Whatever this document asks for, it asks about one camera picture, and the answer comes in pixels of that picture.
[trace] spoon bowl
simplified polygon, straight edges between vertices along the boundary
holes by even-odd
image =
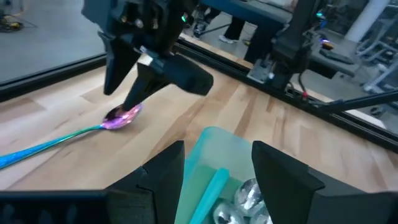
[[[119,105],[109,111],[101,124],[101,127],[107,130],[123,128],[131,123],[142,110],[142,104],[138,104],[129,111],[121,111],[122,105]]]

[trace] plastic container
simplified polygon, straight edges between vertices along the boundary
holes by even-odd
[[[210,180],[221,168],[229,170],[230,178],[220,198],[232,201],[236,189],[244,181],[255,177],[251,143],[221,128],[205,128],[185,161],[176,224],[189,223]],[[204,223],[213,223],[211,215]]]

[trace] teal straw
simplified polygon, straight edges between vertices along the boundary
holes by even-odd
[[[229,171],[225,168],[220,168],[211,179],[207,186],[205,193],[195,209],[189,224],[201,224],[206,218],[207,213],[210,212],[212,206],[216,202],[220,193],[223,191],[225,184],[229,179]]]

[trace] sneaker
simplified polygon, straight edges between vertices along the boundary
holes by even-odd
[[[219,36],[218,36],[218,39],[219,39],[220,41],[224,42],[224,43],[227,43],[227,44],[233,44],[233,43],[235,43],[235,42],[237,41],[237,40],[228,39],[228,38],[226,38],[224,35],[219,35]]]
[[[194,28],[193,28],[193,37],[195,39],[200,39],[201,34],[203,33],[203,31],[206,30],[206,27],[208,26],[208,24],[204,21],[197,21],[197,23],[195,24]]]

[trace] silver ball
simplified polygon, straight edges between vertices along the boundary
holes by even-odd
[[[220,200],[213,212],[215,224],[245,224],[243,214],[226,200]]]
[[[254,214],[253,217],[251,217],[249,224],[272,224],[267,208],[264,207]]]
[[[246,217],[252,217],[265,207],[260,187],[255,178],[245,181],[235,192],[234,204]]]

